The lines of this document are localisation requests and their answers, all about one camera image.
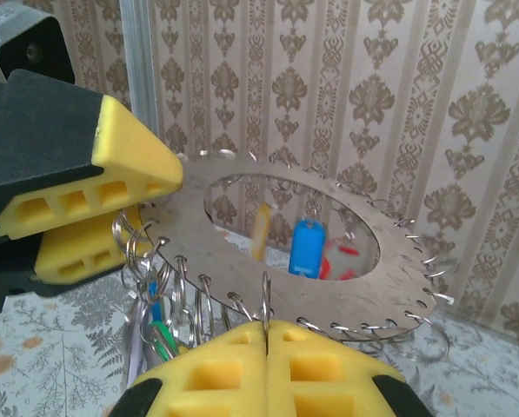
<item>blue plastic tag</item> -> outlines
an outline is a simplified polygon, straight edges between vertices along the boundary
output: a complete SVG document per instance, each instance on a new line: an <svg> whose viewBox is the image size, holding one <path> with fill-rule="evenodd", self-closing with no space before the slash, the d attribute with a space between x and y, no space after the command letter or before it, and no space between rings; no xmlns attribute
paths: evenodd
<svg viewBox="0 0 519 417"><path fill-rule="evenodd" d="M301 220L294 227L288 272L317 279L323 259L325 227L315 220Z"/></svg>
<svg viewBox="0 0 519 417"><path fill-rule="evenodd" d="M153 297L156 293L156 282L152 282L149 285L149 295ZM161 312L161 303L156 302L151 306L151 314L153 317L153 321L161 321L163 319L163 315Z"/></svg>

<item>metal disc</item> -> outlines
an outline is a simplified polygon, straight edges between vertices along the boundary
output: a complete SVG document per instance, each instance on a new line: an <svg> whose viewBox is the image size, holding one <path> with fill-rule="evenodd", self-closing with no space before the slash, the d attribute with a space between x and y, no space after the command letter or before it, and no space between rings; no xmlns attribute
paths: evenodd
<svg viewBox="0 0 519 417"><path fill-rule="evenodd" d="M423 291L433 290L423 276L427 270L422 261L428 255L419 252L415 243L405 237L405 229L375 210L366 197L337 187L334 179L241 156L185 158L183 168L183 188L164 204L142 208L142 221L158 220L148 229L148 236L153 242L162 236L170 239L159 249L161 256L171 265L176 265L177 255L184 256L188 280L200 288L198 276L209 276L211 296L222 304L232 307L227 294L236 292L250 312L259 314L263 271L267 271L273 318L296 322L302 316L335 337L341 334L331 329L331 323L360 330L362 324L385 327L388 320L397 326L378 331L380 337L403 334L419 326L406 312L427 317L435 309L435 300ZM203 207L211 183L234 175L266 175L298 182L340 202L371 229L381 252L379 262L354 280L320 281L288 274L240 252L215 230Z"/></svg>

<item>floral patterned tablecloth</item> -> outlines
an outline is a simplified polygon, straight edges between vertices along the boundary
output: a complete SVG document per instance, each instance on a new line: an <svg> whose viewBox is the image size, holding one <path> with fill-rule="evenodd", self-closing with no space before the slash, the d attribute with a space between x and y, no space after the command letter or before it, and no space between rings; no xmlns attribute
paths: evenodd
<svg viewBox="0 0 519 417"><path fill-rule="evenodd" d="M227 238L247 250L245 238ZM270 250L268 263L283 266L285 256ZM10 297L0 314L0 417L105 416L122 393L130 303L118 274L53 299ZM519 346L443 313L432 320L452 342L446 361L413 362L391 346L382 359L434 415L519 416ZM429 328L416 330L415 346L442 348Z"/></svg>

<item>yellow plastic object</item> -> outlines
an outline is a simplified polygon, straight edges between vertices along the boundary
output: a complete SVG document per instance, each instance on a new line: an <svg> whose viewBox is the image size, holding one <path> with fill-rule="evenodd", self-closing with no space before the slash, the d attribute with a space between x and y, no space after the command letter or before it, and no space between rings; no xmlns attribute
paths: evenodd
<svg viewBox="0 0 519 417"><path fill-rule="evenodd" d="M182 187L177 156L110 96L103 96L91 164L103 173L15 196L0 214L0 237L34 235Z"/></svg>
<svg viewBox="0 0 519 417"><path fill-rule="evenodd" d="M393 367L343 344L284 321L270 324L268 417L396 417L372 380L377 375L405 382Z"/></svg>
<svg viewBox="0 0 519 417"><path fill-rule="evenodd" d="M243 324L140 376L163 382L147 417L395 417L372 378L393 367L285 321Z"/></svg>
<svg viewBox="0 0 519 417"><path fill-rule="evenodd" d="M264 261L267 250L267 237L270 227L270 207L264 202L257 208L256 222L251 240L251 256L258 261Z"/></svg>
<svg viewBox="0 0 519 417"><path fill-rule="evenodd" d="M163 382L147 417L265 417L266 369L261 325L250 323L151 369L134 385Z"/></svg>
<svg viewBox="0 0 519 417"><path fill-rule="evenodd" d="M122 265L125 256L112 235L112 222L118 212L45 232L33 279L45 284L70 285ZM141 227L137 205L127 208L126 215L134 228ZM124 241L127 239L128 234L124 232ZM137 247L138 250L147 250L150 244L138 243Z"/></svg>

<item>patterned wallpaper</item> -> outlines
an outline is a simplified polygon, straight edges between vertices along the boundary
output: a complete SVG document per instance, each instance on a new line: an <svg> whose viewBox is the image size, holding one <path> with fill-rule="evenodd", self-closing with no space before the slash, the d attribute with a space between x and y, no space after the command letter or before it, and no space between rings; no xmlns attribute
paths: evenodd
<svg viewBox="0 0 519 417"><path fill-rule="evenodd" d="M118 0L23 2L58 17L80 85L129 106ZM390 200L432 254L461 261L439 282L453 311L519 339L519 0L150 3L174 151L252 151ZM247 232L275 202L278 246L302 213L337 217L253 182L208 197L216 222Z"/></svg>

